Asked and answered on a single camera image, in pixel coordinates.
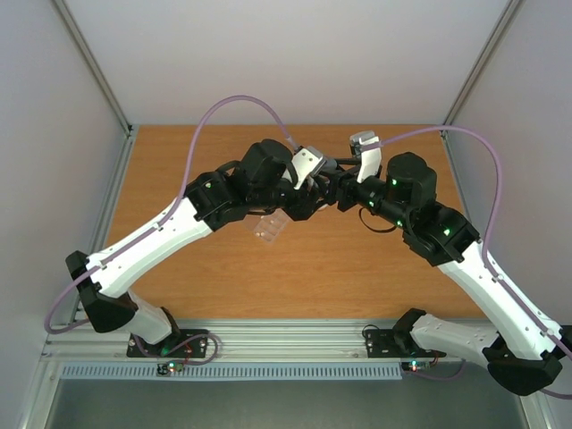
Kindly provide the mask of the clear plastic pill organizer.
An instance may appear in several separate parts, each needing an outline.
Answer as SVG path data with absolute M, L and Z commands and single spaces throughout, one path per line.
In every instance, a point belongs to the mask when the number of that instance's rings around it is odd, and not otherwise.
M 285 229 L 289 220 L 290 218 L 282 210 L 276 210 L 272 214 L 250 214 L 243 222 L 256 238 L 265 243 L 272 243 Z

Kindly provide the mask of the orange pill bottle grey cap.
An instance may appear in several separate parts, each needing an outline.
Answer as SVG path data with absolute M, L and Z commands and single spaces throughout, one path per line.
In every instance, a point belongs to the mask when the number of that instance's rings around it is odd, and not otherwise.
M 312 188 L 327 189 L 336 172 L 338 172 L 337 161 L 330 156 L 323 156 L 310 173 L 309 183 Z

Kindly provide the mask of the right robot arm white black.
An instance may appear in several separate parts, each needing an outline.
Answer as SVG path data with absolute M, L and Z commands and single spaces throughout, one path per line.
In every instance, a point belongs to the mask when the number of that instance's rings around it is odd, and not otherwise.
M 492 261 L 479 232 L 459 211 L 436 199 L 437 173 L 411 152 L 394 156 L 386 177 L 364 158 L 336 159 L 331 185 L 341 211 L 358 205 L 401 229 L 409 249 L 452 279 L 484 312 L 479 330 L 409 309 L 393 326 L 405 354 L 443 352 L 487 370 L 519 396 L 546 392 L 571 348 L 571 329 L 544 315 Z

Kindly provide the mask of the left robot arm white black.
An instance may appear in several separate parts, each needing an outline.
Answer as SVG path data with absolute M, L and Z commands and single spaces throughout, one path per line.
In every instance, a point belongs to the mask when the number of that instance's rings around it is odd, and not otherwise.
M 253 210 L 290 210 L 295 218 L 307 219 L 313 212 L 302 204 L 315 198 L 302 186 L 324 162 L 312 147 L 291 153 L 282 143 L 264 139 L 241 160 L 200 174 L 186 186 L 181 201 L 113 246 L 91 255 L 71 253 L 65 263 L 78 281 L 80 302 L 94 330 L 124 328 L 158 355 L 174 353 L 181 336 L 172 317 L 137 297 L 132 284 L 179 249 Z

